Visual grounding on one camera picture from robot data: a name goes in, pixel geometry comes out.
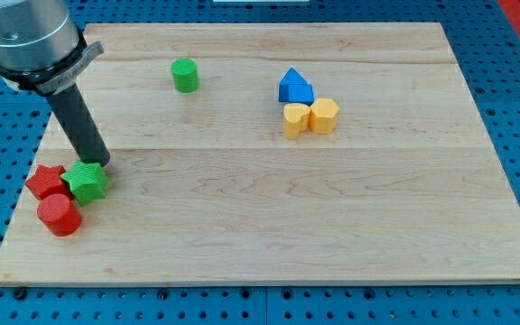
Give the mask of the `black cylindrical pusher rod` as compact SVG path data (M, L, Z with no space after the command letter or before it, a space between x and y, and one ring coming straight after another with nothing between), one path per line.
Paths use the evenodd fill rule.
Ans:
M106 166L110 153L78 86L73 84L46 100L80 160Z

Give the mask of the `black clamp flange mount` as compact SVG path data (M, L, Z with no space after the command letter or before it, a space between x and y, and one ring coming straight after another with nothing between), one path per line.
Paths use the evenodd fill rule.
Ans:
M0 63L0 76L10 88L34 91L40 96L52 96L73 86L76 78L97 56L104 52L101 42L88 45L83 32L78 30L79 42L64 59L38 70L5 68Z

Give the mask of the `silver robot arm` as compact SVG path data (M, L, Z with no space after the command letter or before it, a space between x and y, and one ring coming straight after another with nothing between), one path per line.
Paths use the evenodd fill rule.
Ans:
M44 97L81 161L110 161L77 77L104 52L88 44L62 0L0 0L0 75Z

